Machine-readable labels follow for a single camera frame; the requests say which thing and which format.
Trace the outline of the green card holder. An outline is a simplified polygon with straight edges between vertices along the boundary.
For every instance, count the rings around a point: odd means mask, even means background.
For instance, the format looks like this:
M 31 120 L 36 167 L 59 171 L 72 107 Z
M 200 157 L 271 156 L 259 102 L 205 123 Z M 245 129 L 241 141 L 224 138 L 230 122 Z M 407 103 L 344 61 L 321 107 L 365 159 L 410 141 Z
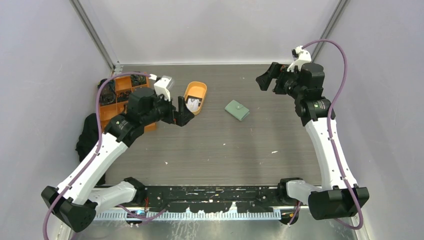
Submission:
M 250 114 L 250 110 L 236 100 L 230 101 L 224 109 L 239 121 L 243 121 Z

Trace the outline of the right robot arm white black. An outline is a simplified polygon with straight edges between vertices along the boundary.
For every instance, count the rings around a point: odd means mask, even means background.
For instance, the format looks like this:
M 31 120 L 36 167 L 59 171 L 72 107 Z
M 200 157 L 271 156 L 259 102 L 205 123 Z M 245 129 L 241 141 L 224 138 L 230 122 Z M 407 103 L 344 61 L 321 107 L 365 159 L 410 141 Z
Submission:
M 275 80 L 272 91 L 294 99 L 295 112 L 312 141 L 321 174 L 320 186 L 298 177 L 281 179 L 277 198 L 286 206 L 295 200 L 308 205 L 316 220 L 353 217 L 370 198 L 368 189 L 358 186 L 347 165 L 332 102 L 323 96 L 324 79 L 324 68 L 319 64 L 306 63 L 301 69 L 289 71 L 287 64 L 278 62 L 272 62 L 256 78 L 262 91 Z

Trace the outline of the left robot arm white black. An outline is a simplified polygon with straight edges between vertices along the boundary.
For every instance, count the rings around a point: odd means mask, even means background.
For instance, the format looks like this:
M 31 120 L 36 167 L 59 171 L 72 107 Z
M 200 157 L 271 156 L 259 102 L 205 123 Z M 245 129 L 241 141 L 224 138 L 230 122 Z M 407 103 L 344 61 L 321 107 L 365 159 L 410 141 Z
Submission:
M 79 233 L 96 215 L 115 206 L 126 203 L 141 206 L 147 197 L 146 187 L 133 177 L 95 195 L 91 192 L 112 163 L 144 134 L 147 125 L 162 121 L 183 127 L 194 118 L 184 97 L 179 96 L 177 100 L 175 107 L 172 99 L 151 88 L 133 91 L 126 110 L 108 122 L 93 149 L 68 179 L 56 187 L 46 186 L 42 191 L 41 197 L 51 214 Z

